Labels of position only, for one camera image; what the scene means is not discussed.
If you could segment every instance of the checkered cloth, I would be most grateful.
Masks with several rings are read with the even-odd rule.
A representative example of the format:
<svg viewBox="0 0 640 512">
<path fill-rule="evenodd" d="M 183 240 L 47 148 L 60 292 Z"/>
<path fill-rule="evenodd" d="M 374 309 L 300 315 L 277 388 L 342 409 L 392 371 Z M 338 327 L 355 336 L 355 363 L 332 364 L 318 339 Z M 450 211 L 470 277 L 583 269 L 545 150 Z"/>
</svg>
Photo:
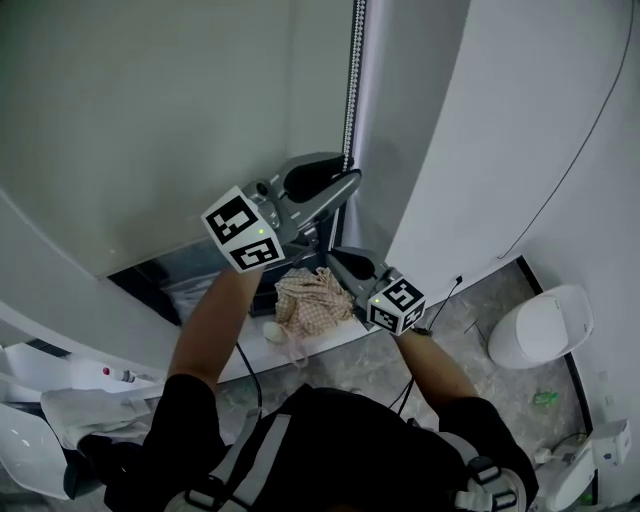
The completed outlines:
<svg viewBox="0 0 640 512">
<path fill-rule="evenodd" d="M 328 268 L 317 268 L 316 274 L 291 269 L 276 283 L 276 290 L 276 323 L 298 340 L 318 336 L 352 316 L 351 296 Z"/>
</svg>

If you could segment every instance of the black t-shirt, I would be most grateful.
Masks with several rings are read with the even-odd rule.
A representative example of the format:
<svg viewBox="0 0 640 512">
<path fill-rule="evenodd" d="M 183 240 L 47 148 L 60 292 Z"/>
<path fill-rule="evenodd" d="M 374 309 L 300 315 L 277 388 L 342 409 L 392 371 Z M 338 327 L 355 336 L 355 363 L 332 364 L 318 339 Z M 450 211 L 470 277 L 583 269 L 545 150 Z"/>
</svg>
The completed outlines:
<svg viewBox="0 0 640 512">
<path fill-rule="evenodd" d="M 489 402 L 466 398 L 436 412 L 441 431 L 515 471 L 531 503 L 538 490 L 531 463 Z M 458 452 L 436 434 L 407 425 L 366 397 L 303 386 L 260 421 L 231 488 L 249 471 L 277 413 L 292 418 L 252 510 L 320 512 L 345 504 L 362 511 L 439 511 L 447 508 L 447 491 L 466 486 Z M 135 467 L 107 487 L 105 503 L 117 512 L 162 511 L 178 492 L 206 477 L 226 450 L 210 388 L 187 375 L 171 377 Z"/>
</svg>

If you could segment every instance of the green object on floor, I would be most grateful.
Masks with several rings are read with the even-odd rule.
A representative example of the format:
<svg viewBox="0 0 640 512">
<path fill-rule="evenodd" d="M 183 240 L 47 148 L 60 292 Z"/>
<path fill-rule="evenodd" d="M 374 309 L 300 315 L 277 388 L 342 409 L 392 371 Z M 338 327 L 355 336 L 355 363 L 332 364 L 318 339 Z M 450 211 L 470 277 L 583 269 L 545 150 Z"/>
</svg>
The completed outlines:
<svg viewBox="0 0 640 512">
<path fill-rule="evenodd" d="M 558 400 L 558 393 L 545 391 L 533 395 L 533 405 L 552 405 Z"/>
</svg>

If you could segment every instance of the trash can lid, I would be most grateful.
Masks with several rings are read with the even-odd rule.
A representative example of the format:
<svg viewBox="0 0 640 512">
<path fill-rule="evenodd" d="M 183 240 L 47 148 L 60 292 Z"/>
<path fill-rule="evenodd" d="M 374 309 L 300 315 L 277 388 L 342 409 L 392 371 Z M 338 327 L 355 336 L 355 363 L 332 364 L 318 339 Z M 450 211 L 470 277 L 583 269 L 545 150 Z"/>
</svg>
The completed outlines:
<svg viewBox="0 0 640 512">
<path fill-rule="evenodd" d="M 560 303 L 555 297 L 535 297 L 518 312 L 516 337 L 533 361 L 551 361 L 569 343 Z"/>
</svg>

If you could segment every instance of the marble floor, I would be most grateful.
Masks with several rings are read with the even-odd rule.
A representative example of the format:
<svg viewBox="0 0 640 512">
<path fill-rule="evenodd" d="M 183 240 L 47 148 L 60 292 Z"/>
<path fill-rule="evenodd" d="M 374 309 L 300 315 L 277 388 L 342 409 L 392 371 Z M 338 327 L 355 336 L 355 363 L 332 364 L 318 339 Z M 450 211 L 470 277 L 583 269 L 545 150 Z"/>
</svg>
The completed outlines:
<svg viewBox="0 0 640 512">
<path fill-rule="evenodd" d="M 509 310 L 533 296 L 519 267 L 511 263 L 483 281 L 452 297 L 432 330 L 434 339 L 464 368 L 483 398 L 490 400 L 531 457 L 540 447 L 553 446 L 584 426 L 575 389 L 563 359 L 532 370 L 507 370 L 487 356 L 486 340 Z M 429 324 L 438 309 L 430 308 L 420 321 Z M 377 332 L 347 345 L 313 356 L 306 368 L 291 365 L 258 375 L 264 405 L 276 409 L 301 384 L 357 391 L 385 405 L 391 404 L 409 381 L 409 372 L 391 337 Z M 536 392 L 553 391 L 558 400 L 533 405 Z M 256 393 L 250 378 L 222 384 L 218 393 L 221 434 L 231 443 L 238 435 Z M 402 413 L 423 427 L 437 428 L 438 418 L 417 389 Z M 106 510 L 103 490 L 75 502 L 47 500 L 44 510 Z"/>
</svg>

